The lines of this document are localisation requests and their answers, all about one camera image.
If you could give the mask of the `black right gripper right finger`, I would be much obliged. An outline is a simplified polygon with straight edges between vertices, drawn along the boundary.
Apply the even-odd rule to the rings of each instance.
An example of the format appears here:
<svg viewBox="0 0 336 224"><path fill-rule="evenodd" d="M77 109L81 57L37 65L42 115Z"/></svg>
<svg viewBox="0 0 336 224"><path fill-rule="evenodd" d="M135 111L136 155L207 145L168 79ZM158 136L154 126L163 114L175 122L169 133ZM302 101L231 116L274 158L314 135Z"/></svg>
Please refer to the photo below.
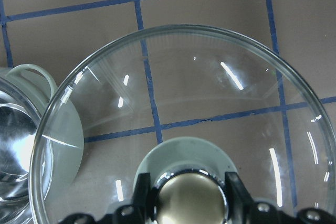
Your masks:
<svg viewBox="0 0 336 224"><path fill-rule="evenodd" d="M228 220L231 223L248 223L254 201L236 172L225 173L225 196Z"/></svg>

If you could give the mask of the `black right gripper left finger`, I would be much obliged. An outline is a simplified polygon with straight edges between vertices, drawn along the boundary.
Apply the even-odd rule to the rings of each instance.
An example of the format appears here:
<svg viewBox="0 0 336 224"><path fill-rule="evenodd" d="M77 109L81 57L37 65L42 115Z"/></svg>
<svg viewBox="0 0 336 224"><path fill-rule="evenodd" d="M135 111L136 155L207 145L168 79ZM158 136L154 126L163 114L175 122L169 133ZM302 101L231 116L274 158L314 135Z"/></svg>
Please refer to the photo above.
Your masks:
<svg viewBox="0 0 336 224"><path fill-rule="evenodd" d="M157 189L151 184L151 174L139 173L132 196L133 223L146 223L148 220L154 220L157 193Z"/></svg>

